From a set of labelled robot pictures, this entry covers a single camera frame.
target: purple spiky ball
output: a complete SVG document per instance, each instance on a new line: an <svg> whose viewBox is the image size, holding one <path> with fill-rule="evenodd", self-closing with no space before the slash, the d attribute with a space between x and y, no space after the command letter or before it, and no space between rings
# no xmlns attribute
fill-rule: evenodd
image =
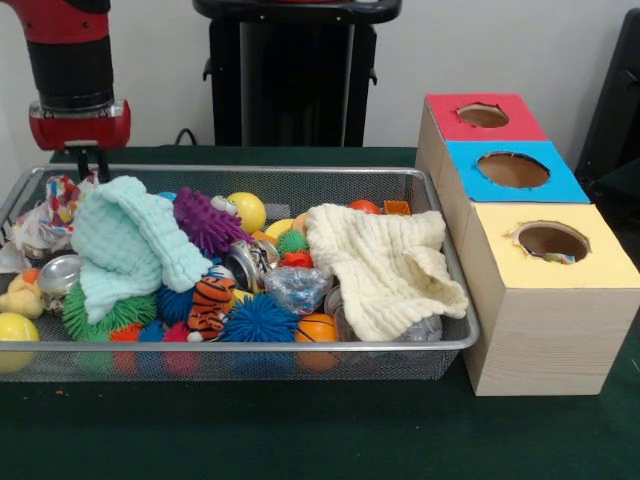
<svg viewBox="0 0 640 480"><path fill-rule="evenodd" d="M211 198L184 187L173 202L173 214L189 241L204 250L208 256L229 252L229 246L238 240L251 242L240 225L242 219L211 206Z"/></svg>

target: metal wire basket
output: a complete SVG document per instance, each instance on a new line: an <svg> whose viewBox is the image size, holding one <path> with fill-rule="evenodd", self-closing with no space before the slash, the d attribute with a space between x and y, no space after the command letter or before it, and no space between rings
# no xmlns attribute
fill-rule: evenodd
<svg viewBox="0 0 640 480"><path fill-rule="evenodd" d="M52 175L74 178L76 167L45 166L25 173L0 207L2 224L42 202ZM431 180L413 169L126 165L112 166L112 175L136 176L150 193L175 192L185 185L207 195L253 192L267 205L269 222L356 198L377 204L403 199L413 213L440 210ZM448 235L443 252L452 277L466 289ZM0 292L11 280L0 275ZM71 341L53 316L35 324L40 342L0 342L0 372L3 363L30 359L20 371L0 373L0 381L437 380L479 332L473 305L463 319L443 318L439 342L99 344Z"/></svg>

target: stacked wooden boxes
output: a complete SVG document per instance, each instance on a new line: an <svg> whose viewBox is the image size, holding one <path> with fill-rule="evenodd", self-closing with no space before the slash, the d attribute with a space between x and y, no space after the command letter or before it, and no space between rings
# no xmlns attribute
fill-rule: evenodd
<svg viewBox="0 0 640 480"><path fill-rule="evenodd" d="M428 172L481 323L477 395L600 392L640 274L517 95L428 95Z"/></svg>

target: red box top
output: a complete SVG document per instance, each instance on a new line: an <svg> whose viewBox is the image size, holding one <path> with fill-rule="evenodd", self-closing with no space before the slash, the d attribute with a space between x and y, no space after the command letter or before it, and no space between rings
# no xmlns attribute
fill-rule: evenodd
<svg viewBox="0 0 640 480"><path fill-rule="evenodd" d="M516 94L428 94L444 140L546 141L542 127Z"/></svg>

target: yellow plush toy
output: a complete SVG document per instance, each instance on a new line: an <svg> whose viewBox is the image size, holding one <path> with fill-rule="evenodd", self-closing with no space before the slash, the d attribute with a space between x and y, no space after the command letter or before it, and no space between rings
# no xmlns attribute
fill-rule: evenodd
<svg viewBox="0 0 640 480"><path fill-rule="evenodd" d="M38 287L38 270L31 269L18 275L7 293L0 296L0 312L17 313L31 320L42 315L42 290Z"/></svg>

